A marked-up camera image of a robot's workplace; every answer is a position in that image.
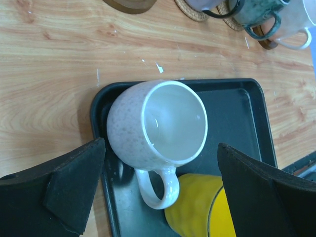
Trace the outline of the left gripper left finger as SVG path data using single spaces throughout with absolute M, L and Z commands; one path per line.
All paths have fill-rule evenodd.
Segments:
M 105 158 L 98 138 L 0 179 L 2 237 L 79 237 L 86 229 Z

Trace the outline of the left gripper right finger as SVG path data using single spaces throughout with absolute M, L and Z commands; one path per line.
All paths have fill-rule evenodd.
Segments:
M 314 237 L 316 183 L 220 143 L 217 159 L 238 237 Z

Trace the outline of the yellow glass mug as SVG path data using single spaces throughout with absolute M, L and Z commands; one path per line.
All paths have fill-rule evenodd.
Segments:
M 170 228 L 182 237 L 235 237 L 221 176 L 184 174 L 176 202 L 164 210 Z

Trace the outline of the white ceramic mug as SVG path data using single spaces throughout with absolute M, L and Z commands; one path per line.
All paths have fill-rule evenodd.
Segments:
M 134 168 L 144 202 L 170 207 L 180 192 L 176 169 L 194 160 L 206 142 L 200 97 L 179 81 L 141 82 L 114 101 L 106 126 L 112 150 Z

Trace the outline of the dark wooden coaster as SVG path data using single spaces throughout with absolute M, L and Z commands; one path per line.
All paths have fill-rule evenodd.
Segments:
M 274 25 L 275 19 L 271 18 L 267 20 L 266 22 L 262 23 L 261 25 L 255 26 L 252 28 L 253 32 L 256 33 L 258 36 L 265 35 L 270 28 Z M 272 36 L 270 36 L 268 39 L 265 40 L 259 40 L 258 43 L 266 50 L 274 49 L 278 46 L 277 42 L 274 42 L 275 37 L 275 31 Z

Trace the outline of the pink ceramic mug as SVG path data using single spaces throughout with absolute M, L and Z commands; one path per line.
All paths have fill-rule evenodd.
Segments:
M 280 15 L 282 19 L 281 26 L 274 34 L 273 41 L 293 50 L 307 48 L 312 41 L 309 28 L 316 25 L 316 1 L 291 0 L 280 12 Z M 297 33 L 302 33 L 306 36 L 306 40 L 302 45 L 294 46 L 283 41 Z

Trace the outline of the grey glass mug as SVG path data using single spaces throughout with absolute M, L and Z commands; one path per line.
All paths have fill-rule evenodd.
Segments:
M 281 26 L 280 11 L 290 3 L 289 0 L 245 0 L 241 11 L 233 18 L 255 40 L 268 39 Z M 274 18 L 274 25 L 263 36 L 258 36 L 252 28 Z

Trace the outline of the light woven coaster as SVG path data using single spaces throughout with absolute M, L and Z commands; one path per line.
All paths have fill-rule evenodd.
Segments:
M 190 19 L 196 22 L 205 22 L 209 19 L 209 16 L 205 13 L 194 10 L 190 7 L 185 0 L 175 0 L 178 8 Z

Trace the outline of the woven rattan coaster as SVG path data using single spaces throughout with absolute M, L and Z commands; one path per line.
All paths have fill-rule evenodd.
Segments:
M 225 15 L 230 12 L 229 1 L 225 0 L 220 5 L 217 6 L 218 13 L 220 15 Z M 243 31 L 244 28 L 240 25 L 234 18 L 225 18 L 223 21 L 234 31 Z

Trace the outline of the purple glass mug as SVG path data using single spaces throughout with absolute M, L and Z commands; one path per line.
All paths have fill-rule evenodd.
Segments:
M 234 5 L 228 13 L 224 15 L 216 14 L 211 10 L 224 2 L 224 0 L 186 0 L 185 1 L 192 9 L 203 12 L 206 15 L 217 18 L 217 19 L 225 19 L 230 18 L 238 14 L 244 6 L 244 0 L 234 0 Z

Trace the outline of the brown glass coaster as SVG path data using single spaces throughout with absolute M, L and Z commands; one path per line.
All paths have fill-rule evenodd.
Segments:
M 157 0 L 103 0 L 112 8 L 127 14 L 141 14 L 148 11 Z

